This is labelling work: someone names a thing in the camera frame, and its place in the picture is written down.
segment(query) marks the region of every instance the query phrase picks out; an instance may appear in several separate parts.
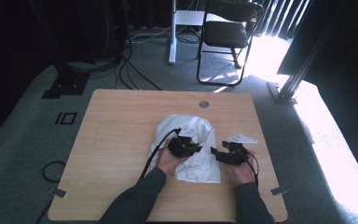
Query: chair seat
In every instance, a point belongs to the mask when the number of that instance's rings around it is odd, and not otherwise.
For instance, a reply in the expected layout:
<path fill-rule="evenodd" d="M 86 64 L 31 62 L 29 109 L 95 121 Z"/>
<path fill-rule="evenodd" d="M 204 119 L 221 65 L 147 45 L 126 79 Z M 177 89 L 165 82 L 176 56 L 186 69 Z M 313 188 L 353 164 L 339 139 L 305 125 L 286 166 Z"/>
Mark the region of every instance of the chair seat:
<path fill-rule="evenodd" d="M 248 46 L 245 27 L 237 22 L 206 21 L 205 44 L 213 47 L 244 49 Z"/>

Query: table top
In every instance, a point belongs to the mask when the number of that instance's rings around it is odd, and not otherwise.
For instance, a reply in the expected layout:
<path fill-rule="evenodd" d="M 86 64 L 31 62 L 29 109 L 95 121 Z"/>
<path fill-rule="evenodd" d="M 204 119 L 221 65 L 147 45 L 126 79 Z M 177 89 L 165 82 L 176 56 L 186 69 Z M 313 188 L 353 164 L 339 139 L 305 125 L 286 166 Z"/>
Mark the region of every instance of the table top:
<path fill-rule="evenodd" d="M 200 107 L 207 101 L 209 107 Z M 59 189 L 48 212 L 52 220 L 98 220 L 110 203 L 132 187 L 145 167 L 161 121 L 172 114 L 198 116 L 215 129 L 217 148 L 230 136 L 257 139 L 243 144 L 259 162 L 259 191 L 276 221 L 287 219 L 269 151 L 251 95 L 194 91 L 97 90 L 89 102 Z M 188 183 L 169 176 L 148 221 L 235 221 L 235 187 L 221 166 L 219 184 Z"/>

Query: white fabric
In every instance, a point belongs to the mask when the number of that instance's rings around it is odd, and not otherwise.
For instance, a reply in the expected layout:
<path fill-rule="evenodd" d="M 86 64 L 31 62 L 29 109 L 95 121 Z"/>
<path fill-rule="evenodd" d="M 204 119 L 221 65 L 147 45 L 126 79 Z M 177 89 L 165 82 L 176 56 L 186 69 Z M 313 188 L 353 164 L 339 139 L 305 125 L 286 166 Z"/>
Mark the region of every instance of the white fabric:
<path fill-rule="evenodd" d="M 150 148 L 150 154 L 169 131 L 177 128 L 182 129 L 179 133 L 180 136 L 191 137 L 193 143 L 200 144 L 202 149 L 179 164 L 174 173 L 175 178 L 193 183 L 220 183 L 219 161 L 211 153 L 211 147 L 216 147 L 214 128 L 206 119 L 190 115 L 168 116 L 157 127 L 155 142 Z M 172 133 L 168 138 L 173 137 L 177 137 L 176 133 Z M 158 153 L 153 158 L 150 169 L 156 165 L 157 158 Z"/>

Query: hand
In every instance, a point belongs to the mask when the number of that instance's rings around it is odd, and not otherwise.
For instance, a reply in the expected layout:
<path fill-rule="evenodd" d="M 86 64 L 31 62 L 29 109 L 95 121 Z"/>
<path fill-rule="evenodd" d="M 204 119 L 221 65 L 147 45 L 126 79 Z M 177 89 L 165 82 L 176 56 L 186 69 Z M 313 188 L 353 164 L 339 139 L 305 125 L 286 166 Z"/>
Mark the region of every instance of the hand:
<path fill-rule="evenodd" d="M 167 139 L 167 142 L 165 143 L 165 148 L 160 150 L 158 153 L 158 159 L 156 163 L 156 166 L 161 169 L 165 173 L 165 175 L 172 175 L 176 167 L 188 158 L 177 158 L 173 156 L 173 154 L 168 149 L 168 144 L 170 142 L 171 139 Z"/>
<path fill-rule="evenodd" d="M 255 155 L 253 151 L 248 150 L 248 152 L 252 155 Z M 251 163 L 252 166 L 253 160 L 254 157 L 249 156 L 248 162 Z M 232 176 L 234 177 L 234 181 L 237 185 L 255 182 L 254 173 L 247 162 L 244 162 L 241 165 L 230 165 L 225 163 L 224 165 L 231 171 Z"/>

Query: chair backrest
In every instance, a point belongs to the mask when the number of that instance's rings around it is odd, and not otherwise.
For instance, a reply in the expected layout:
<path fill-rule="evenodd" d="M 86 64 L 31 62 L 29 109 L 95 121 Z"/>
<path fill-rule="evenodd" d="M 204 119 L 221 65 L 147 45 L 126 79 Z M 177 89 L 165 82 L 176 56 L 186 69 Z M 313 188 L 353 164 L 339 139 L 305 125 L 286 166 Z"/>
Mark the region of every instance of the chair backrest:
<path fill-rule="evenodd" d="M 208 0 L 204 19 L 208 13 L 212 13 L 228 21 L 258 23 L 263 17 L 263 12 L 264 8 L 257 3 Z"/>

